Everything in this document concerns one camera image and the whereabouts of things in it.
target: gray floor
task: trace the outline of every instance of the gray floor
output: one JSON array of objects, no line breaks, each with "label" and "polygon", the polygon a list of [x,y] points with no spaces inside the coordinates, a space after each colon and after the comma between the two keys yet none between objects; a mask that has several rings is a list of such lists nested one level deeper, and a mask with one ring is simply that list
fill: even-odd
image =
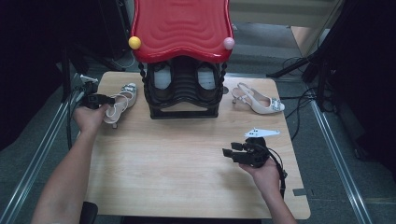
[{"label": "gray floor", "polygon": [[[286,26],[269,26],[252,23],[235,23],[236,46],[228,62],[228,76],[265,77],[279,71],[283,66],[300,57],[299,50]],[[101,64],[88,59],[88,76],[98,77],[107,71]],[[130,65],[130,55],[117,63]],[[136,72],[137,64],[127,68]],[[300,96],[306,90],[301,81],[301,71],[276,79],[281,97]],[[31,159],[40,145],[50,123],[59,108],[62,90],[57,90],[28,124],[19,139],[0,152],[0,211],[4,211],[12,193],[23,177]],[[297,100],[284,100],[285,115],[296,106]],[[332,158],[331,148],[324,136],[315,114],[315,105],[308,105],[300,111],[300,131],[293,140],[293,147],[300,167],[304,187],[311,209],[311,217],[299,223],[359,223],[348,198],[340,173]],[[390,172],[375,161],[360,161],[354,155],[354,148],[347,138],[341,121],[334,113],[321,114],[331,127],[337,148],[346,162],[354,182],[365,201],[374,223],[391,223],[396,219],[396,186]],[[297,116],[287,118],[290,135],[297,128]],[[73,135],[77,128],[73,126]],[[51,171],[67,152],[64,124],[55,137],[35,183],[28,190],[21,211],[15,223],[29,223],[36,200]],[[99,216],[96,223],[120,223],[120,217]]]}]

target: wooden table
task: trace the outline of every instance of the wooden table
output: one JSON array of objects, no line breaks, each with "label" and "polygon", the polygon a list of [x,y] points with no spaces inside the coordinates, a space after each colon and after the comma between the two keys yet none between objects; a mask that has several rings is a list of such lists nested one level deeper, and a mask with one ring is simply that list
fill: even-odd
[{"label": "wooden table", "polygon": [[[297,219],[309,218],[306,196],[292,191],[304,186],[283,113],[256,114],[233,104],[229,92],[218,118],[151,119],[141,76],[135,73],[105,73],[98,93],[118,93],[130,82],[138,89],[135,105],[121,114],[118,129],[103,123],[92,154],[86,201],[96,203],[100,215],[271,217],[251,176],[222,155],[223,148],[243,143],[244,133],[256,127],[280,130],[265,140],[289,174],[285,201]],[[224,86],[231,91],[238,82],[278,97],[272,79],[226,77]]]}]

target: human hand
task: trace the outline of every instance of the human hand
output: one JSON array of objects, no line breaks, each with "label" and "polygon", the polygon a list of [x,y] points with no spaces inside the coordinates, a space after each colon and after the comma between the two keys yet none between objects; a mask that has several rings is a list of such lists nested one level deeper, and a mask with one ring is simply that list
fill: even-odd
[{"label": "human hand", "polygon": [[279,193],[279,171],[271,158],[260,168],[254,168],[246,164],[239,164],[239,167],[253,177],[254,183],[262,193],[264,200],[270,195]]},{"label": "human hand", "polygon": [[79,130],[82,133],[96,132],[99,129],[108,108],[109,105],[101,105],[98,109],[92,110],[88,107],[81,106],[76,108],[73,119],[76,121]]}]

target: red plastic cover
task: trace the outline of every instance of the red plastic cover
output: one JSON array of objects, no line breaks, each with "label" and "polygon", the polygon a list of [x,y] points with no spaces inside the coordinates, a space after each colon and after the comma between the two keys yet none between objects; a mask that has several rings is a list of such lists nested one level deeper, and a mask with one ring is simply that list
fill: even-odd
[{"label": "red plastic cover", "polygon": [[141,63],[180,55],[210,63],[226,62],[233,37],[229,0],[134,0],[131,36],[141,40],[134,56]]}]

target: high heel sandal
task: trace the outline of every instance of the high heel sandal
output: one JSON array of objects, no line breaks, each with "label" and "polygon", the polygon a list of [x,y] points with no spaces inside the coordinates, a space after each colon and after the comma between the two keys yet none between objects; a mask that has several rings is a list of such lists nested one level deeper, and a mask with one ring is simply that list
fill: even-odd
[{"label": "high heel sandal", "polygon": [[238,83],[237,88],[233,88],[233,103],[240,100],[250,107],[258,114],[272,114],[283,111],[285,106],[276,98],[270,98],[262,95],[253,88],[250,88],[245,83]]},{"label": "high heel sandal", "polygon": [[106,111],[104,122],[113,124],[113,128],[117,128],[121,113],[134,105],[136,96],[137,88],[134,83],[123,86],[120,93],[111,95],[110,97],[115,98],[116,103]]}]

